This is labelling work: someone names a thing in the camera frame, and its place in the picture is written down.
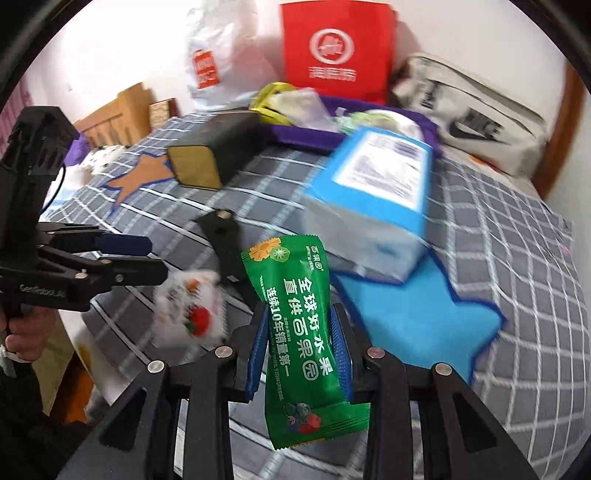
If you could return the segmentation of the person's left hand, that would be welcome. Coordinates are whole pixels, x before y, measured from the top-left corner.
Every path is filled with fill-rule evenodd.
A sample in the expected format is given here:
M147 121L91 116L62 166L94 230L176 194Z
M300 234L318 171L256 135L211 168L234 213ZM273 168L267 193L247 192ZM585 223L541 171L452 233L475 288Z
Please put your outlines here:
M6 334L6 349L24 361L38 360L59 320L56 310L34 307L23 318L9 319L1 312L1 330Z

